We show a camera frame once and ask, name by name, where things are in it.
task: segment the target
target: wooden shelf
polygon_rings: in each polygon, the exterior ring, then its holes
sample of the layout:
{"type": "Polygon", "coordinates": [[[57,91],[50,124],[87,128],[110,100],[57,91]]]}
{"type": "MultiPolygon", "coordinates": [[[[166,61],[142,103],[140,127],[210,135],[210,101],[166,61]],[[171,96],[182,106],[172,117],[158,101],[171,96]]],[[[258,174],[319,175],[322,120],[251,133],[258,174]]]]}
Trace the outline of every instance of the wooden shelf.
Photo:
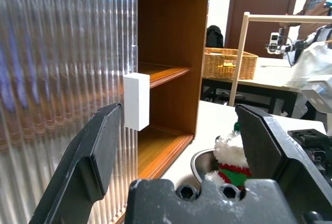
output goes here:
{"type": "Polygon", "coordinates": [[[191,142],[193,135],[148,126],[139,132],[139,178],[158,178],[191,142]]]}
{"type": "Polygon", "coordinates": [[[189,68],[187,67],[171,67],[146,63],[139,63],[138,70],[141,74],[150,75],[150,88],[154,88],[189,72],[189,68]]]}

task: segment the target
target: table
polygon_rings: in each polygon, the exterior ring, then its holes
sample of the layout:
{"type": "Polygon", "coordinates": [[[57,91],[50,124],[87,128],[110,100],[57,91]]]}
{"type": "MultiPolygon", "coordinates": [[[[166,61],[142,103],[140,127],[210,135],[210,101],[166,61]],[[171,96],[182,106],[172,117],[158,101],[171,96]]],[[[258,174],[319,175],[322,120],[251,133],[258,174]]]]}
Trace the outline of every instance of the table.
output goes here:
{"type": "MultiPolygon", "coordinates": [[[[316,129],[326,134],[323,124],[318,121],[291,119],[281,116],[275,116],[275,118],[285,131],[316,129]]],[[[192,156],[199,151],[213,148],[215,138],[219,135],[225,136],[233,130],[233,125],[237,119],[238,116],[234,107],[200,101],[197,135],[168,168],[162,178],[171,180],[175,188],[180,185],[191,184],[199,190],[200,186],[190,168],[192,156]]]]}
{"type": "MultiPolygon", "coordinates": [[[[270,103],[254,103],[243,100],[236,100],[237,103],[250,104],[257,107],[267,108],[270,114],[273,113],[276,99],[282,99],[287,102],[284,111],[288,116],[292,116],[297,95],[300,89],[285,86],[292,75],[292,68],[288,60],[273,58],[258,58],[255,69],[255,77],[253,80],[239,80],[238,92],[251,93],[255,95],[270,97],[270,103]]],[[[207,96],[216,98],[216,89],[230,90],[232,87],[232,79],[214,79],[203,78],[201,100],[207,96]]]]}

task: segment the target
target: frosted glass door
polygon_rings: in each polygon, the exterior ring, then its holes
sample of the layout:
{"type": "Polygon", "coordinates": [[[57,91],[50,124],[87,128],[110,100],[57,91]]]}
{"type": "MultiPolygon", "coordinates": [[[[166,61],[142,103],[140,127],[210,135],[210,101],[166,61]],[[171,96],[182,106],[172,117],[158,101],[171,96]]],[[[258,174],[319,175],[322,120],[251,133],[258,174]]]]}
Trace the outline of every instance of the frosted glass door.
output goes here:
{"type": "MultiPolygon", "coordinates": [[[[27,223],[69,142],[136,72],[136,0],[0,0],[0,223],[27,223]]],[[[137,133],[121,126],[90,223],[122,215],[137,133]]]]}

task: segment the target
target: metal bowl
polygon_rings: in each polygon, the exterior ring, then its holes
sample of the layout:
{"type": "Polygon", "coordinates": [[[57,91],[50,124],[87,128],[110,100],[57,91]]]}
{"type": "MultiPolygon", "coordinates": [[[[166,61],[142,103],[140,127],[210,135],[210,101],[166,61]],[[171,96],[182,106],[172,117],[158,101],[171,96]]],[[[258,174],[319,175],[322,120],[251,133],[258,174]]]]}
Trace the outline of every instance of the metal bowl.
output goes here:
{"type": "Polygon", "coordinates": [[[207,173],[218,169],[218,161],[215,159],[213,151],[214,149],[200,151],[191,159],[192,173],[200,184],[207,173]]]}

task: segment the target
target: santa plush toy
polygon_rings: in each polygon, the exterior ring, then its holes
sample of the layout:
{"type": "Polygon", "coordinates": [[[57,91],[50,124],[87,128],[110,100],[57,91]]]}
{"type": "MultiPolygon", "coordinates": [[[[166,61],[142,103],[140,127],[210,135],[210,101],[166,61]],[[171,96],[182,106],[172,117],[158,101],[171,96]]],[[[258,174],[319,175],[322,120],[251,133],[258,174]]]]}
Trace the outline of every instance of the santa plush toy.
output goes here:
{"type": "Polygon", "coordinates": [[[242,189],[244,182],[251,178],[247,159],[244,155],[239,124],[234,125],[234,130],[227,137],[217,137],[213,152],[218,161],[219,169],[205,175],[205,179],[223,184],[233,184],[242,189]]]}

